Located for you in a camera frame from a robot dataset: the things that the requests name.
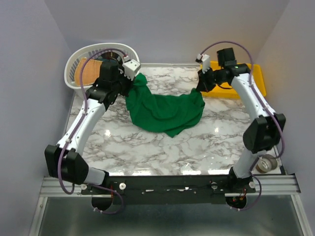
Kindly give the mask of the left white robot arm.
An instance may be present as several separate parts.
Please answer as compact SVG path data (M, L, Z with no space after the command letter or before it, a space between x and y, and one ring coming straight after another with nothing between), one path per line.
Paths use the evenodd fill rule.
M84 93L84 102L75 121L57 142L44 151L49 175L74 184L92 184L98 194L109 189L106 171L89 167L82 154L85 144L99 119L118 95L127 96L141 64L131 59L122 65L103 62L99 77Z

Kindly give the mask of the green t shirt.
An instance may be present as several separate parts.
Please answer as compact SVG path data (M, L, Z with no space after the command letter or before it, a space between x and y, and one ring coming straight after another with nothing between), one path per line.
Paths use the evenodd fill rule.
M205 102L196 89L179 96L159 95L151 93L147 83L146 77L140 73L125 98L134 125L173 138L200 122Z

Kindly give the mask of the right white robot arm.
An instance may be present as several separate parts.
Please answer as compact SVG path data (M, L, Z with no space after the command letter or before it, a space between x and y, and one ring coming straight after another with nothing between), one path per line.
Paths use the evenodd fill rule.
M210 67L210 57L200 53L196 62L198 71L197 91L210 92L216 86L228 83L239 95L250 117L250 125L243 134L244 150L232 167L226 181L227 189L233 193L244 187L243 179L250 177L258 158L276 146L283 137L286 122L284 114L278 114L259 91L252 74L253 67L238 64L232 48L217 52L219 69Z

